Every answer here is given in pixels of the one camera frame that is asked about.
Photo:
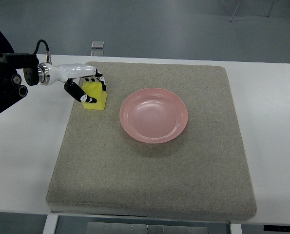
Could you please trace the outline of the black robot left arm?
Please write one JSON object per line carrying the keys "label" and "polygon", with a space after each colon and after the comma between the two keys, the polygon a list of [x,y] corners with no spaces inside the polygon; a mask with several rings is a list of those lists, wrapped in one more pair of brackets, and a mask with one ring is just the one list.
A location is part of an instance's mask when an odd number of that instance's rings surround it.
{"label": "black robot left arm", "polygon": [[0,53],[0,113],[22,100],[28,94],[28,89],[22,85],[22,78],[17,69],[23,70],[26,83],[29,86],[43,84],[48,81],[50,75],[44,66],[40,65],[37,52],[41,43],[46,48],[46,62],[51,63],[49,46],[40,39],[35,51],[29,53]]}

